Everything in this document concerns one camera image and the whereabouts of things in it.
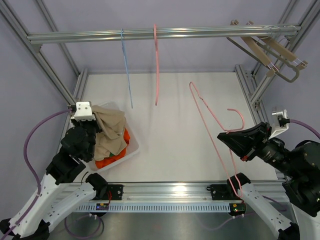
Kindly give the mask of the beige t shirt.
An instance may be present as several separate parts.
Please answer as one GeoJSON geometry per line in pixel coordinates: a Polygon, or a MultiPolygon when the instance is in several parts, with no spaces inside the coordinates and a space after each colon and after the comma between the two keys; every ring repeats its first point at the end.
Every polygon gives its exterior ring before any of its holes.
{"type": "Polygon", "coordinates": [[[127,123],[125,113],[98,105],[92,107],[92,112],[102,128],[102,132],[96,135],[94,160],[101,161],[108,158],[110,153],[118,155],[127,146],[124,140],[127,123]]]}

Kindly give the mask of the orange t shirt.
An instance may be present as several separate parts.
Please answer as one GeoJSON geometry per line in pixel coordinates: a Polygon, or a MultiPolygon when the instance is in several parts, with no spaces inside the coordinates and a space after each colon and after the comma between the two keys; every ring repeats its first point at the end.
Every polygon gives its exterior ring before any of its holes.
{"type": "Polygon", "coordinates": [[[102,169],[125,157],[127,152],[127,147],[130,144],[130,139],[131,139],[130,134],[126,128],[124,129],[123,139],[126,143],[126,147],[118,155],[115,155],[112,157],[105,157],[103,160],[95,161],[95,165],[98,169],[102,169]]]}

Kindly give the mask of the light blue wire hanger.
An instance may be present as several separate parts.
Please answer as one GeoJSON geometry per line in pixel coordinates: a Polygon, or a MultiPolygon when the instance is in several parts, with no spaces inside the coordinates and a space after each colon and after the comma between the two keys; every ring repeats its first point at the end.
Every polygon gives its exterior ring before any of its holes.
{"type": "Polygon", "coordinates": [[[129,69],[128,69],[128,60],[127,60],[126,45],[125,45],[125,39],[124,39],[124,29],[123,28],[120,31],[120,41],[121,41],[121,49],[122,49],[122,53],[123,53],[123,58],[124,58],[124,67],[125,67],[125,72],[126,72],[126,76],[127,76],[130,106],[131,106],[131,109],[133,109],[131,80],[130,80],[130,74],[129,74],[129,69]]]}

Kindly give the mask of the pink hanger with green shirt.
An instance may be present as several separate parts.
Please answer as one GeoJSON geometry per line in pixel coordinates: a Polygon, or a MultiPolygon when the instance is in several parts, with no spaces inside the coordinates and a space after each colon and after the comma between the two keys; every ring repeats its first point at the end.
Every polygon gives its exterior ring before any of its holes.
{"type": "Polygon", "coordinates": [[[159,101],[159,85],[160,85],[160,66],[159,66],[159,46],[157,38],[157,25],[153,25],[153,38],[155,46],[155,68],[156,68],[156,89],[155,89],[155,106],[159,101]]]}

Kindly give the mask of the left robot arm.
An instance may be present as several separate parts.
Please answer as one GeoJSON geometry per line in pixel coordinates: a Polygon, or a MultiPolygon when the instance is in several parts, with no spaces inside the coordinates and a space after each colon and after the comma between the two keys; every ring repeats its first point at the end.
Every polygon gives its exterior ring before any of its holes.
{"type": "Polygon", "coordinates": [[[65,133],[59,152],[46,168],[43,178],[37,179],[36,191],[14,217],[0,222],[3,239],[12,236],[14,240],[46,240],[80,205],[107,195],[107,181],[100,174],[92,173],[74,192],[55,203],[57,196],[85,169],[85,163],[94,159],[96,135],[101,132],[93,113],[74,115],[71,122],[74,126],[65,133]]]}

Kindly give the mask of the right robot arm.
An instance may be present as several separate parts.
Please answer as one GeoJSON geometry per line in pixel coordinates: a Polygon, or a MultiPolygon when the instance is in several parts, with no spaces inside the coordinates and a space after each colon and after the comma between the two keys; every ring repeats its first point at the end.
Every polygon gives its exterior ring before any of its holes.
{"type": "Polygon", "coordinates": [[[284,217],[239,172],[227,180],[226,193],[240,198],[267,224],[277,240],[318,240],[320,238],[320,144],[305,140],[295,149],[272,137],[267,122],[238,131],[221,132],[217,138],[243,162],[260,158],[289,177],[282,183],[294,210],[296,223],[284,217]]]}

